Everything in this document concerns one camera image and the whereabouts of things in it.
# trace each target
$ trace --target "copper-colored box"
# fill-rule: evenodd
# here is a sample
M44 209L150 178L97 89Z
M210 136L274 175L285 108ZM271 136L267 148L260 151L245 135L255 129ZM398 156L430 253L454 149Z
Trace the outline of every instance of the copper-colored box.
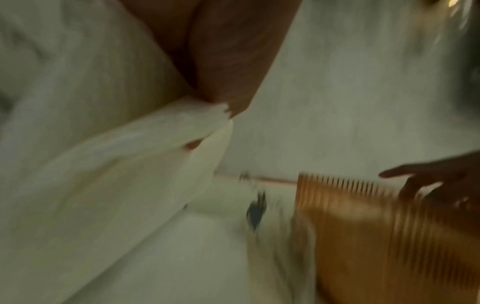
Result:
M332 304L479 304L480 215L393 188L300 175L314 225L319 292Z

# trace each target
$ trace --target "hand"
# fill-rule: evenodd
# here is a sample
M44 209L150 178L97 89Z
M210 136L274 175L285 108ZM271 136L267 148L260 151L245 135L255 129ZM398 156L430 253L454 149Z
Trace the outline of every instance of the hand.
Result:
M200 97L244 111L301 0L120 0L153 31Z
M480 201L480 151L423 164L410 164L380 173L382 178L411 175L399 198L410 200L423 187L441 183L424 201L455 204Z

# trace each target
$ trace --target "bright light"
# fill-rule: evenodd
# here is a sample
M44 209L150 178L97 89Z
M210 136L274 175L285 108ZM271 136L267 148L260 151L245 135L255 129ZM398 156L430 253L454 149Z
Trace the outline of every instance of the bright light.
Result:
M451 8L453 7L455 4L457 4L459 2L459 0L450 0L448 2L448 7Z

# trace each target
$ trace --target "blurry background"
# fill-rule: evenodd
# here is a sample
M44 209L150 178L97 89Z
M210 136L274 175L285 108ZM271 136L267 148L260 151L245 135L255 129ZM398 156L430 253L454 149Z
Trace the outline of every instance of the blurry background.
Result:
M61 0L0 7L1 122L71 12ZM479 51L476 0L304 0L219 172L374 178L480 148Z

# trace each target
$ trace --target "ribbed edge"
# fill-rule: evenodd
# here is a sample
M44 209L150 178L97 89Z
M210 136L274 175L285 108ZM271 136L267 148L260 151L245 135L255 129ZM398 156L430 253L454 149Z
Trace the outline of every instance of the ribbed edge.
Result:
M319 290L333 303L477 303L480 217L399 202L380 184L302 174Z

